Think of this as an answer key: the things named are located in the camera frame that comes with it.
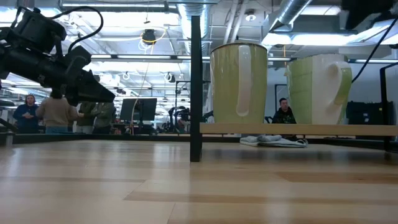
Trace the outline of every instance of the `woman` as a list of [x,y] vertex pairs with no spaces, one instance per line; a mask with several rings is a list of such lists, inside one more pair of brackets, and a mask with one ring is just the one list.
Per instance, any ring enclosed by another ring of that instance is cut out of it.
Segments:
[[69,121],[77,119],[76,108],[70,106],[61,92],[55,89],[37,108],[36,115],[44,118],[46,134],[67,133]]
[[25,97],[25,104],[19,105],[12,115],[17,120],[18,131],[21,134],[34,134],[39,132],[39,119],[36,117],[37,105],[34,95]]

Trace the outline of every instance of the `sweater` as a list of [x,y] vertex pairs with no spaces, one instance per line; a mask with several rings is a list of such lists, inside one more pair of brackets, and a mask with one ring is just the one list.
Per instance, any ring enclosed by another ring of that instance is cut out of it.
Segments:
[[78,126],[92,126],[94,124],[95,116],[91,114],[94,107],[95,103],[93,102],[83,102],[80,105],[79,113],[83,113],[84,117],[77,118]]
[[[12,117],[17,120],[17,126],[19,129],[30,128],[30,129],[38,129],[39,128],[39,119],[36,116],[36,110],[38,106],[33,104],[32,106],[28,106],[27,104],[19,105],[15,110]],[[33,116],[33,118],[25,118],[22,115],[25,113],[29,113]]]
[[282,108],[275,113],[272,124],[295,124],[296,120],[294,119],[292,109],[290,107],[287,108],[287,111],[282,111]]
[[113,118],[113,111],[114,111],[114,104],[113,103],[97,103],[94,107],[91,114],[96,116],[94,122],[95,128],[103,128],[110,126],[112,123]]
[[66,98],[54,99],[52,97],[45,99],[37,108],[36,115],[43,117],[45,125],[68,126],[69,121],[77,119],[77,111],[74,106],[70,106]]

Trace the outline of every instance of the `person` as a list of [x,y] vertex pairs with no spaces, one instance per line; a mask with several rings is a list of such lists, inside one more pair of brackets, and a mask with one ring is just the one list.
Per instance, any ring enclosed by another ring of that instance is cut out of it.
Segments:
[[93,134],[109,134],[113,118],[114,104],[97,103],[91,114],[96,116]]
[[46,134],[59,134],[68,132],[68,123],[77,119],[77,110],[59,90],[52,89],[50,97],[37,108],[36,115],[44,118]]
[[39,132],[39,119],[36,116],[35,104],[36,99],[34,95],[27,95],[25,103],[19,105],[12,117],[17,120],[18,131],[21,134],[34,134]]
[[79,114],[77,118],[77,132],[91,134],[93,132],[93,124],[95,116],[91,114],[95,103],[84,101],[80,105]]
[[295,124],[292,109],[289,107],[286,98],[279,100],[279,110],[275,113],[272,123],[273,124]]

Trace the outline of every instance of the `light green mug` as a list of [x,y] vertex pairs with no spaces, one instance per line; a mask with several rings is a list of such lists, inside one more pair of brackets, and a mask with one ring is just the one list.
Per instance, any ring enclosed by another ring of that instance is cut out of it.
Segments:
[[216,123],[262,123],[267,93],[267,49],[233,43],[211,52]]
[[347,58],[321,54],[287,66],[290,106],[298,124],[340,124],[351,88]]

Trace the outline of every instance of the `hair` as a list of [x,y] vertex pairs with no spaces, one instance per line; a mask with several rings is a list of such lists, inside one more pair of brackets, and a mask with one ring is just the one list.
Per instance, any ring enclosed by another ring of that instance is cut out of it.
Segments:
[[27,104],[27,98],[30,97],[30,96],[33,97],[33,103],[36,103],[36,97],[34,95],[32,95],[32,94],[29,94],[29,95],[25,96],[25,104]]
[[62,93],[60,90],[52,89],[50,96],[54,99],[62,99]]
[[284,101],[284,100],[286,100],[286,98],[281,98],[280,100],[279,100],[279,104],[282,102],[282,101]]

